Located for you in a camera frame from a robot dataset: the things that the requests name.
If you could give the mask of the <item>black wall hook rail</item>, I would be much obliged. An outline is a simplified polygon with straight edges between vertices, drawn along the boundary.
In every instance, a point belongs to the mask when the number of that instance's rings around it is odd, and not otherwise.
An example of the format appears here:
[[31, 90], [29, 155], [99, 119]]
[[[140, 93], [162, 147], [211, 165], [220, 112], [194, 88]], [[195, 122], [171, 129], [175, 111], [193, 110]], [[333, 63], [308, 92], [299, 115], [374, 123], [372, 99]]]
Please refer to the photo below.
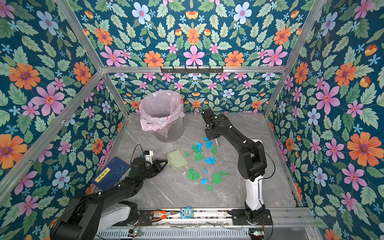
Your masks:
[[223, 67], [160, 67], [162, 74], [221, 74]]

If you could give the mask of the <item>blue owl figurine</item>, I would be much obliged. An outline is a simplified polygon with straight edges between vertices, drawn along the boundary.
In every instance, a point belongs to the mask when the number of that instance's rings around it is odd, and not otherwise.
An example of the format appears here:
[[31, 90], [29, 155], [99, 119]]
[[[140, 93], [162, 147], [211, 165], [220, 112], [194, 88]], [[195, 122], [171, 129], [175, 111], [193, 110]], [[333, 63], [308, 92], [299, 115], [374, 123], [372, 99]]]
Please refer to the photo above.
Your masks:
[[180, 219], [191, 219], [194, 217], [194, 209], [191, 207], [180, 208]]

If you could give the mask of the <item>light green dustpan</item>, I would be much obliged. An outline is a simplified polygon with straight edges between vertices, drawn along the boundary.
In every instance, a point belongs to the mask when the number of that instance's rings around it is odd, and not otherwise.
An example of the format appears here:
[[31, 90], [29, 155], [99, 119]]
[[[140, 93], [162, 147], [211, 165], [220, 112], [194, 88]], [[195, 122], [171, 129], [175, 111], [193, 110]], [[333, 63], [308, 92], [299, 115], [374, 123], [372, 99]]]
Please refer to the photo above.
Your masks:
[[173, 152], [168, 153], [167, 159], [174, 169], [180, 169], [189, 164], [189, 162], [180, 150], [175, 150]]

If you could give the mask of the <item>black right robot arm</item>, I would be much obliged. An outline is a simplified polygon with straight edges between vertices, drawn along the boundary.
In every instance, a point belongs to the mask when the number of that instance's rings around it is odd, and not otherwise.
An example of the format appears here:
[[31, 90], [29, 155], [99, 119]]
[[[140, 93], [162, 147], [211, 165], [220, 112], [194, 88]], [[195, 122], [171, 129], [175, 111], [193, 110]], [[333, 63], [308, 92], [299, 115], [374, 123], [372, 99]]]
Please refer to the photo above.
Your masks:
[[208, 140], [224, 137], [237, 151], [238, 171], [246, 180], [245, 218], [250, 224], [258, 223], [266, 212], [262, 197], [262, 182], [267, 168], [264, 145], [242, 134], [224, 115], [213, 110], [202, 112]]

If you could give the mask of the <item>metal mesh trash bin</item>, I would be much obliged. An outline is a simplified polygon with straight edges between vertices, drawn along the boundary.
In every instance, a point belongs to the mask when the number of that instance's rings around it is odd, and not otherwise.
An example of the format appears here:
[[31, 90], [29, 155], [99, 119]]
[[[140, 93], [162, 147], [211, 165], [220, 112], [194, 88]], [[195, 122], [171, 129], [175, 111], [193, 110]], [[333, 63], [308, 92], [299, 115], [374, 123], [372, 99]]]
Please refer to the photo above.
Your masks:
[[163, 143], [171, 143], [178, 140], [184, 133], [183, 117], [167, 125], [164, 129], [155, 131], [155, 137]]

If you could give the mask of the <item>green paper scrap right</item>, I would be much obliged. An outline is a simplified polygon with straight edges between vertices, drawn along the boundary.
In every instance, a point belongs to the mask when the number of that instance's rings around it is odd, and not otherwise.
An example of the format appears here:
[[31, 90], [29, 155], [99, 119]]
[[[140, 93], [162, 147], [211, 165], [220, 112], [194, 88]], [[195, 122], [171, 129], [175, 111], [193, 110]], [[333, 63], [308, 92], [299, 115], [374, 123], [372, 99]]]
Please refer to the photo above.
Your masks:
[[229, 176], [229, 175], [230, 175], [230, 173], [227, 173], [227, 172], [224, 172], [224, 171], [214, 173], [214, 175], [212, 177], [213, 185], [222, 183], [223, 182], [223, 177], [224, 176]]

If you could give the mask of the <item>blue book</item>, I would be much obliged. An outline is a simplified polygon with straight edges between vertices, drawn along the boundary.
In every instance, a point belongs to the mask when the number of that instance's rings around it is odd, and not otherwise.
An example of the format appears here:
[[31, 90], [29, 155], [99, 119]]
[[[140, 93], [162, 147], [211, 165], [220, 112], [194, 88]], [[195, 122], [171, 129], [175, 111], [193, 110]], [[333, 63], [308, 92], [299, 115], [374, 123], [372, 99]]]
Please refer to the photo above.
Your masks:
[[118, 157], [114, 157], [103, 169], [92, 179], [98, 189], [105, 191], [112, 188], [130, 169], [130, 165]]

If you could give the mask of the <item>blue paper scrap top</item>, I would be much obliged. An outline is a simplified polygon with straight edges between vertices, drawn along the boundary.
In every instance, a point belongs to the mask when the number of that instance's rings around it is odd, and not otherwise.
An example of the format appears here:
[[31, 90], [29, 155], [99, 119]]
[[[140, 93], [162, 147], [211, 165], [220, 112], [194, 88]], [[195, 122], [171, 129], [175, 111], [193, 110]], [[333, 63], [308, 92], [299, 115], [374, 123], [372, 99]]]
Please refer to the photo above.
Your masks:
[[204, 137], [204, 142], [205, 142], [205, 145], [206, 145], [207, 149], [211, 149], [212, 148], [213, 142], [211, 140], [209, 140], [207, 137]]

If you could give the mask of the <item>large green paper scrap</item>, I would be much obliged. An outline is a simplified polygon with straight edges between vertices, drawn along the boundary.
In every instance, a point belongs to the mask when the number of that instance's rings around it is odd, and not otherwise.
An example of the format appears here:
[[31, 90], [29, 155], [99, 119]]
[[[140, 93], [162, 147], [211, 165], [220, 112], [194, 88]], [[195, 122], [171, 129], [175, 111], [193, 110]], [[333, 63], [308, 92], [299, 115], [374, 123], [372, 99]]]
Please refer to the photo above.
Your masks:
[[200, 174], [198, 171], [196, 171], [194, 168], [190, 168], [187, 172], [186, 177], [190, 179], [191, 181], [199, 180]]

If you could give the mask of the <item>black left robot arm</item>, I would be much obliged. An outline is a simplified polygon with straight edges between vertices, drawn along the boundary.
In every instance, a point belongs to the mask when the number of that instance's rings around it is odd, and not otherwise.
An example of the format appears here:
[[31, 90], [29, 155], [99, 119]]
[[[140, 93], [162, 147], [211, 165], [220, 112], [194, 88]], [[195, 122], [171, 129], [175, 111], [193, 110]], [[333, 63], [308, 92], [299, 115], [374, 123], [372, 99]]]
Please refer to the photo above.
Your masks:
[[143, 187], [144, 181], [154, 178], [167, 166], [167, 160], [154, 160], [151, 163], [143, 157], [137, 157], [130, 165], [130, 171], [116, 186], [70, 200], [65, 211], [54, 222], [50, 230], [51, 240], [92, 240], [102, 230], [123, 222], [124, 219], [118, 218], [117, 214], [108, 225], [108, 217], [102, 215], [107, 213], [107, 209], [121, 204], [119, 209], [125, 219], [129, 218], [131, 208], [123, 203], [125, 199], [136, 195]]

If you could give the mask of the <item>pink plastic bin liner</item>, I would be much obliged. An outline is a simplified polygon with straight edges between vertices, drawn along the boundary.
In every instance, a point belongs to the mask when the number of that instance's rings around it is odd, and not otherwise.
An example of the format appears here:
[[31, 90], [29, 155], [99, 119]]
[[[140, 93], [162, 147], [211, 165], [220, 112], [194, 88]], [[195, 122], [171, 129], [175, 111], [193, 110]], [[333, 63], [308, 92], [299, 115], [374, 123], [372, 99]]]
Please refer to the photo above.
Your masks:
[[185, 117], [184, 99], [178, 92], [160, 90], [143, 98], [139, 111], [142, 130], [154, 134], [179, 117]]

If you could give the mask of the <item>green scrap strip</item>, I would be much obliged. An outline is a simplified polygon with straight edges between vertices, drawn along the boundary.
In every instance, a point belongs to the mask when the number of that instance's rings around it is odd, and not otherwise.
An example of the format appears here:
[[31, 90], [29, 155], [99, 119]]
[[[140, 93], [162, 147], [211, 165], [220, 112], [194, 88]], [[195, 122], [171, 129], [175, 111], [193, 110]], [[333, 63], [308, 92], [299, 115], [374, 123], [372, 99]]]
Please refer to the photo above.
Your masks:
[[212, 152], [212, 154], [214, 155], [214, 156], [216, 156], [217, 155], [217, 146], [212, 146], [211, 147], [211, 152]]

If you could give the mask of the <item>orange handled pliers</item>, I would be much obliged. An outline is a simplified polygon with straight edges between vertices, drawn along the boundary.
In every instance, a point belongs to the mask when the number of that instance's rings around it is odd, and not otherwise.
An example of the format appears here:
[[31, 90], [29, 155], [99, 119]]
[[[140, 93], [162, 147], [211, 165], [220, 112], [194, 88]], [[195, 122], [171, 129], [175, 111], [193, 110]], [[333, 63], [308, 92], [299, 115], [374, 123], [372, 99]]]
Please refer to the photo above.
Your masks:
[[180, 213], [181, 213], [180, 211], [165, 211], [165, 210], [153, 211], [150, 213], [151, 214], [150, 221], [151, 222], [158, 222], [160, 220], [166, 219], [166, 218], [174, 216], [174, 215], [178, 215]]

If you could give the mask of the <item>green blue scrap upper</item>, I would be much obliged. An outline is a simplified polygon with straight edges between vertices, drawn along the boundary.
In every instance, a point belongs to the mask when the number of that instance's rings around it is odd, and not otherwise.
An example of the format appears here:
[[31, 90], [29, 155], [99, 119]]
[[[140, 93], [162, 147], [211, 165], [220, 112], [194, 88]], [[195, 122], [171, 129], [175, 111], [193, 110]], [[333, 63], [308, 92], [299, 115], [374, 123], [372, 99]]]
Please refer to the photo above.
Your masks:
[[203, 144], [197, 142], [195, 145], [192, 145], [191, 149], [197, 154], [197, 153], [201, 153], [203, 151], [202, 147], [203, 147]]

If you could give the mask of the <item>blue crumpled paper scrap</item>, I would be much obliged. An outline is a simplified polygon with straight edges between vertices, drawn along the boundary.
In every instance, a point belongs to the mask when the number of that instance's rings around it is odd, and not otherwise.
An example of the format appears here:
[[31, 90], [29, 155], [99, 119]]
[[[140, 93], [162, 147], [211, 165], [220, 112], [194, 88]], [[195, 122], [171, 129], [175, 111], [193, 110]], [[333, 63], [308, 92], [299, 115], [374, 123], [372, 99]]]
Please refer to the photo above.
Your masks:
[[207, 158], [207, 159], [205, 159], [205, 163], [207, 163], [209, 165], [213, 165], [214, 163], [216, 163], [216, 159], [215, 159], [215, 157]]

